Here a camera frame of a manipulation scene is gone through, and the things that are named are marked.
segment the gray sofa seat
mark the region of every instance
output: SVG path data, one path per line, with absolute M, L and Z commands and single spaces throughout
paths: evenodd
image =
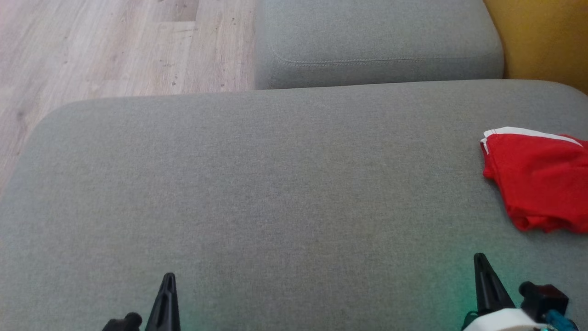
M 586 137 L 588 97 L 452 81 L 78 102 L 34 130 L 0 201 L 1 330 L 147 317 L 183 330 L 458 330 L 484 252 L 515 302 L 552 283 L 588 325 L 588 240 L 522 233 L 484 130 Z
M 482 0 L 259 0 L 258 89 L 501 78 Z

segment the black plastic tip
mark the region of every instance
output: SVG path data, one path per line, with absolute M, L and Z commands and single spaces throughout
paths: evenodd
M 173 273 L 164 275 L 145 331 L 180 331 L 178 292 Z
M 513 300 L 484 254 L 476 253 L 474 255 L 474 268 L 476 271 L 476 297 L 479 316 L 497 312 L 504 308 L 515 308 Z

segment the white trim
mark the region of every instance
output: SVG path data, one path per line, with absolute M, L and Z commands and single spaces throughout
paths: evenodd
M 567 141 L 568 143 L 573 143 L 573 144 L 576 144 L 576 145 L 582 147 L 582 144 L 578 143 L 576 140 L 574 140 L 572 138 L 564 137 L 561 135 L 551 134 L 551 133 L 543 133 L 540 131 L 529 130 L 529 129 L 524 129 L 524 128 L 503 127 L 503 128 L 492 129 L 492 130 L 488 130 L 488 131 L 484 132 L 485 138 L 480 140 L 480 143 L 482 143 L 484 145 L 484 149 L 486 150 L 486 154 L 490 154 L 490 151 L 488 151 L 488 146 L 486 144 L 487 138 L 493 134 L 518 134 L 518 135 L 527 135 L 529 137 L 542 137 L 542 138 L 549 138 L 549 139 L 555 139 L 555 140 L 563 140 L 563 141 Z

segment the red cloth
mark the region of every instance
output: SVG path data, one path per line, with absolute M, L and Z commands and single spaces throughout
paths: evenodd
M 484 176 L 519 230 L 588 232 L 588 141 L 511 127 L 484 135 Z

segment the red fabric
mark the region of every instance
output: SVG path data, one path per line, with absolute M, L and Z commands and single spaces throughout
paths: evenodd
M 484 176 L 500 188 L 519 230 L 588 232 L 588 141 L 520 134 L 487 137 Z

